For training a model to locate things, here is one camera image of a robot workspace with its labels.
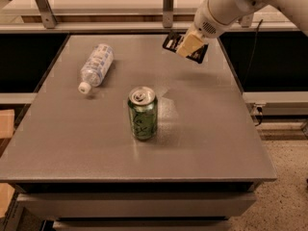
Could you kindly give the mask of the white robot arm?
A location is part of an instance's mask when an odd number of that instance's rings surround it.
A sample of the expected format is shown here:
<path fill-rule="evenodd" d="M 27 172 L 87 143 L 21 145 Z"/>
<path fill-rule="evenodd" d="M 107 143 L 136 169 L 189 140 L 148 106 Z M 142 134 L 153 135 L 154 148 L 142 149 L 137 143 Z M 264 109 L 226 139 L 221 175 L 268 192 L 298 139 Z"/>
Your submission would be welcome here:
<path fill-rule="evenodd" d="M 176 53 L 188 57 L 199 50 L 206 39 L 218 38 L 238 19 L 272 6 L 308 35 L 308 0 L 204 0 Z"/>

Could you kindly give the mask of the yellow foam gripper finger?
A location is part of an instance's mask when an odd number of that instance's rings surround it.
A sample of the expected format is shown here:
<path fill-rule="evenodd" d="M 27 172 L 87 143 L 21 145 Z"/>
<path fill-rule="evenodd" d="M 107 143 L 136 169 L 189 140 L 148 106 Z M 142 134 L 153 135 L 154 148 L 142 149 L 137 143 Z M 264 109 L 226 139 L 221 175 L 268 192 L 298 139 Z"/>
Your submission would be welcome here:
<path fill-rule="evenodd" d="M 188 57 L 191 53 L 197 51 L 204 44 L 202 36 L 197 31 L 191 31 L 183 37 L 176 50 L 176 53 L 181 57 Z"/>

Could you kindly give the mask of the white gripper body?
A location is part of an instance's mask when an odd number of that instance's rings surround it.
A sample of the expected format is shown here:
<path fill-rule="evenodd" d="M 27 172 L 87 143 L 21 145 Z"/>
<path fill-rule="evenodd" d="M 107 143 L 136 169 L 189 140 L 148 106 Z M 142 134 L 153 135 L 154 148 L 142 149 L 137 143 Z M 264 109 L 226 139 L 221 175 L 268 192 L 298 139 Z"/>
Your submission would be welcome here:
<path fill-rule="evenodd" d="M 196 11 L 193 24 L 205 38 L 217 38 L 231 27 L 239 14 L 235 0 L 205 0 Z"/>

